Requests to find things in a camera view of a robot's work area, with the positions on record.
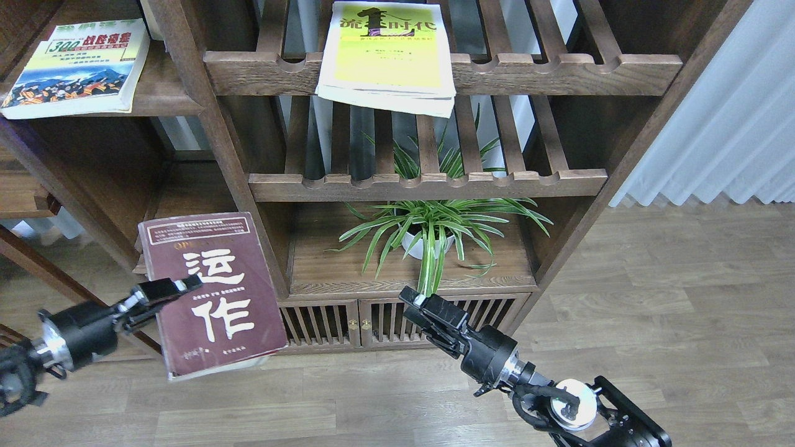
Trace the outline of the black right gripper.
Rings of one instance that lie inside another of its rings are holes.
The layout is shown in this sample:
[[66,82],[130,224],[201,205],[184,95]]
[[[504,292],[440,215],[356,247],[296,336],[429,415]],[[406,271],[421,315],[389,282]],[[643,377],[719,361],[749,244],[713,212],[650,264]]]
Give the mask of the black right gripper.
[[470,329],[468,313],[436,294],[426,296],[406,286],[399,299],[406,304],[404,317],[430,343],[454,359],[463,356],[461,370],[481,384],[475,394],[502,386],[508,392],[515,387],[519,381],[516,340],[489,325],[480,331]]

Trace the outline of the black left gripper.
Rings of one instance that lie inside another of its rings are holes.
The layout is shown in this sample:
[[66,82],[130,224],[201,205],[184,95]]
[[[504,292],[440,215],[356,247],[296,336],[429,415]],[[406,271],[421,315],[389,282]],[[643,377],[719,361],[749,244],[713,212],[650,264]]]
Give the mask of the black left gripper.
[[38,360],[49,373],[84,368],[117,349],[117,334],[130,334],[146,325],[168,303],[201,286],[198,274],[177,280],[162,278],[134,286],[127,303],[104,306],[82,302],[56,314],[40,309]]

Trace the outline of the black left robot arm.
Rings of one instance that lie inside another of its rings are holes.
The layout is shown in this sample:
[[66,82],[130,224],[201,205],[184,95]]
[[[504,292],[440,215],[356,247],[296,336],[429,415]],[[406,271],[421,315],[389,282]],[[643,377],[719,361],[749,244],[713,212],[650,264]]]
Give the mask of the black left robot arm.
[[43,373],[66,379],[68,371],[113,353],[119,334],[142,328],[167,303],[201,286],[197,274],[179,280],[162,278],[137,284],[130,296],[111,306],[82,302],[56,314],[40,309],[42,336],[23,337],[2,349],[2,416],[43,404],[48,394],[36,388]]

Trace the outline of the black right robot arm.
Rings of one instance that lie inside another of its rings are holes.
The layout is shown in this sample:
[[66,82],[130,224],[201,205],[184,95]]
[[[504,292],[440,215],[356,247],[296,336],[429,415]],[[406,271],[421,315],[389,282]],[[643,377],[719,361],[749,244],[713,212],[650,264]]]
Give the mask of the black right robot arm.
[[514,339],[490,325],[471,328],[468,313],[443,297],[409,286],[399,297],[405,318],[433,345],[461,359],[461,370],[480,384],[476,396],[494,389],[509,394],[519,417],[556,445],[672,445],[667,432],[604,377],[593,384],[555,382],[520,360]]

